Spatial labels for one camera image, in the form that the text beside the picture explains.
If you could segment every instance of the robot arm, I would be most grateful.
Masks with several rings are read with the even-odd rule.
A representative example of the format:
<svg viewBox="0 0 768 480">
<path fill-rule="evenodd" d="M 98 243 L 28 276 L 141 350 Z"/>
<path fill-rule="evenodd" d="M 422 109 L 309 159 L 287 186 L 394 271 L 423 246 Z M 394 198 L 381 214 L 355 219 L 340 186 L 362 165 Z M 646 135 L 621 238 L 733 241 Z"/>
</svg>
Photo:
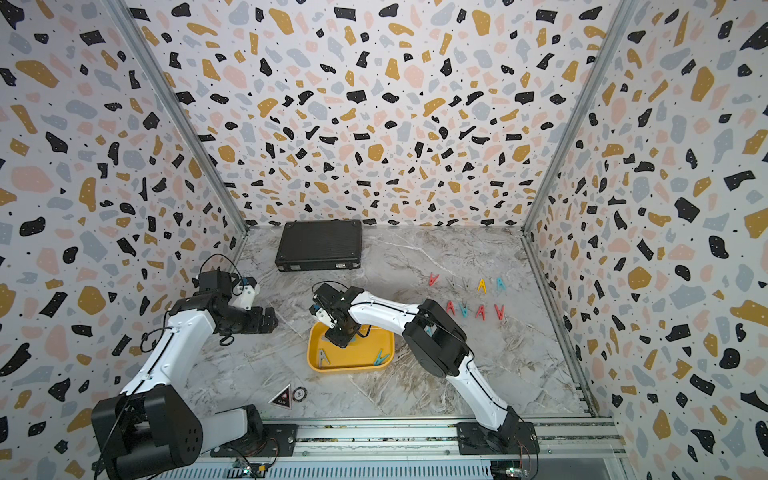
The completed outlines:
<svg viewBox="0 0 768 480">
<path fill-rule="evenodd" d="M 478 423 L 487 429 L 486 440 L 494 451 L 509 452 L 520 431 L 535 436 L 527 426 L 520 430 L 524 424 L 519 415 L 479 372 L 466 334 L 434 300 L 409 305 L 379 298 L 358 287 L 340 292 L 327 283 L 316 290 L 313 299 L 310 313 L 328 325 L 326 338 L 340 348 L 349 344 L 361 325 L 402 336 L 427 372 L 445 378 L 458 390 Z"/>
<path fill-rule="evenodd" d="M 251 307 L 258 293 L 253 278 L 233 285 L 229 273 L 215 270 L 201 273 L 199 284 L 192 297 L 174 304 L 162 337 L 139 373 L 119 395 L 94 407 L 91 424 L 111 480 L 190 465 L 219 445 L 252 452 L 263 442 L 256 407 L 198 419 L 176 390 L 186 383 L 194 358 L 211 334 L 229 339 L 234 333 L 271 333 L 277 325 L 274 309 Z"/>
</svg>

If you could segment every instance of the terrazzo wallpaper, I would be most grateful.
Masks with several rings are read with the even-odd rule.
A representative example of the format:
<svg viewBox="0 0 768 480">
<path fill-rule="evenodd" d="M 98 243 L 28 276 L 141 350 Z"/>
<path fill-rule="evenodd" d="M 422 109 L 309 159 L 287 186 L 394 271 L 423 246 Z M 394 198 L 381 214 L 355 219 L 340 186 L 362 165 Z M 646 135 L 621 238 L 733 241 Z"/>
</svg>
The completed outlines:
<svg viewBox="0 0 768 480">
<path fill-rule="evenodd" d="M 532 234 L 638 478 L 768 478 L 765 2 L 640 2 Z"/>
<path fill-rule="evenodd" d="M 0 478 L 83 478 L 94 404 L 237 231 L 100 3 L 0 13 Z"/>
<path fill-rule="evenodd" d="M 250 224 L 519 223 L 617 0 L 127 0 Z"/>
</svg>

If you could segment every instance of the cable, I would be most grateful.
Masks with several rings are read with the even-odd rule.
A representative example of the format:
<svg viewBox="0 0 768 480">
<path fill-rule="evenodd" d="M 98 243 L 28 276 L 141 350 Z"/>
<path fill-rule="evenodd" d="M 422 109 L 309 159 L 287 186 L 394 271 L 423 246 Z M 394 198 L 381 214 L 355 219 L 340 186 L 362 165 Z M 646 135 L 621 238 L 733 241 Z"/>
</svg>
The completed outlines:
<svg viewBox="0 0 768 480">
<path fill-rule="evenodd" d="M 175 333 L 171 333 L 171 335 L 170 335 L 170 339 L 168 339 L 168 341 L 166 342 L 165 346 L 163 347 L 162 351 L 160 352 L 160 355 L 159 355 L 159 356 L 158 356 L 158 357 L 157 357 L 157 358 L 154 360 L 154 363 L 152 364 L 152 366 L 151 366 L 151 367 L 149 368 L 149 370 L 147 371 L 147 375 L 148 375 L 148 376 L 149 376 L 149 374 L 150 374 L 150 373 L 152 373 L 152 370 L 154 370 L 154 367 L 157 365 L 157 363 L 158 363 L 158 362 L 160 362 L 160 358 L 162 358 L 162 357 L 163 357 L 163 354 L 165 353 L 165 349 L 167 349 L 167 348 L 168 348 L 168 346 L 170 345 L 170 341 L 171 341 L 172 339 L 174 339 L 174 335 L 176 335 L 176 334 L 175 334 Z M 123 404 L 123 407 L 120 409 L 120 413 L 118 413 L 118 417 L 117 417 L 117 418 L 114 420 L 114 424 L 112 424 L 112 429 L 111 429 L 111 430 L 109 431 L 109 433 L 107 434 L 107 439 L 106 439 L 106 440 L 104 440 L 104 446 L 105 446 L 105 447 L 106 447 L 107 445 L 109 445 L 109 441 L 112 439 L 112 434 L 114 433 L 114 430 L 115 430 L 115 429 L 118 427 L 118 425 L 120 424 L 120 421 L 121 421 L 121 420 L 122 420 L 122 418 L 123 418 L 123 414 L 125 413 L 125 410 L 128 408 L 128 405 L 130 405 L 130 404 L 131 404 L 131 399 L 133 398 L 134 394 L 136 393 L 136 391 L 138 391 L 138 390 L 139 390 L 139 388 L 141 388 L 141 386 L 142 386 L 143 384 L 144 384 L 144 380 L 141 380 L 141 381 L 139 382 L 139 384 L 138 384 L 138 385 L 136 385 L 136 388 L 134 389 L 134 391 L 133 391 L 133 392 L 131 392 L 131 394 L 130 394 L 130 395 L 128 396 L 128 398 L 125 400 L 125 403 Z M 101 452 L 101 451 L 100 451 L 100 452 L 99 452 L 99 454 L 98 454 L 98 459 L 96 460 L 96 469 L 94 470 L 94 480 L 96 480 L 96 478 L 98 477 L 98 473 L 99 473 L 99 472 L 98 472 L 98 464 L 101 462 L 101 460 L 102 460 L 102 455 L 103 455 L 103 454 L 104 454 L 104 453 L 103 453 L 103 452 Z"/>
<path fill-rule="evenodd" d="M 208 257 L 207 259 L 205 259 L 205 261 L 203 262 L 203 265 L 201 265 L 201 266 L 200 266 L 200 273 L 202 273 L 202 272 L 203 272 L 203 268 L 205 267 L 205 264 L 206 264 L 206 263 L 208 263 L 208 260 L 210 260 L 210 259 L 214 258 L 216 255 L 218 255 L 219 257 L 224 257 L 224 258 L 226 258 L 226 259 L 227 259 L 227 261 L 228 261 L 229 263 L 232 263 L 232 266 L 234 267 L 235 271 L 237 272 L 237 277 L 238 277 L 238 278 L 237 278 L 237 282 L 238 282 L 238 283 L 242 283 L 242 284 L 243 284 L 243 289 L 241 289 L 241 290 L 240 290 L 240 293 L 238 293 L 237 295 L 235 295 L 235 294 L 233 293 L 232 295 L 233 295 L 233 296 L 240 296 L 240 295 L 242 295 L 242 294 L 243 294 L 243 291 L 245 291 L 245 286 L 246 286 L 246 283 L 245 283 L 245 277 L 243 277 L 243 275 L 242 275 L 242 274 L 240 273 L 240 271 L 237 269 L 237 265 L 235 265 L 235 262 L 233 262 L 232 260 L 230 260 L 230 258 L 229 258 L 228 256 L 224 255 L 223 253 L 214 253 L 213 255 L 211 255 L 210 257 Z"/>
<path fill-rule="evenodd" d="M 319 281 L 319 282 L 315 283 L 314 285 L 312 285 L 312 286 L 310 287 L 310 290 L 312 290 L 312 293 L 315 293 L 315 292 L 316 292 L 316 290 L 315 290 L 315 286 L 316 286 L 316 285 L 320 285 L 321 283 L 335 283 L 336 285 L 341 285 L 341 286 L 343 286 L 343 287 L 344 287 L 344 290 L 349 290 L 349 287 L 348 287 L 347 285 L 344 285 L 344 284 L 343 284 L 343 283 L 341 283 L 341 282 L 337 282 L 337 281 L 335 281 L 335 280 L 321 280 L 321 281 Z"/>
</svg>

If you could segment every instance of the yellow tray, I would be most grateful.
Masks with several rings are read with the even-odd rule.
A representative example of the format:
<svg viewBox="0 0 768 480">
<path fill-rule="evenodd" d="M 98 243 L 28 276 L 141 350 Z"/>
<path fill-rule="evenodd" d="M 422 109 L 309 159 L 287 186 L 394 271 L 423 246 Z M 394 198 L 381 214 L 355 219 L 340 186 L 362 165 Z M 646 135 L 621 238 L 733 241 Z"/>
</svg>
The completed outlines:
<svg viewBox="0 0 768 480">
<path fill-rule="evenodd" d="M 384 370 L 395 356 L 395 334 L 372 326 L 371 333 L 366 338 L 355 336 L 345 349 L 340 349 L 325 338 L 328 326 L 316 323 L 310 333 L 310 344 L 306 349 L 306 362 L 312 370 L 320 373 L 350 373 L 378 372 Z M 368 326 L 360 327 L 361 332 L 367 332 Z M 328 357 L 330 365 L 323 361 L 320 365 L 320 349 Z M 389 354 L 384 363 L 373 365 L 381 351 L 381 357 Z"/>
</svg>

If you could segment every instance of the triangular warning label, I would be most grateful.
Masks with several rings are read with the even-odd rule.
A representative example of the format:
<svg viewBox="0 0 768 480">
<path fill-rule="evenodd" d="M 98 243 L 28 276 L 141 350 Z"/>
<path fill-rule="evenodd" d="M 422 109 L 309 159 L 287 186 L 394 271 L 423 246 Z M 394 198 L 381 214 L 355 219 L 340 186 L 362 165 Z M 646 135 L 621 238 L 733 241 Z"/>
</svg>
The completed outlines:
<svg viewBox="0 0 768 480">
<path fill-rule="evenodd" d="M 291 410 L 290 406 L 290 384 L 283 389 L 282 392 L 275 395 L 271 400 L 270 404 L 283 407 L 284 409 Z"/>
</svg>

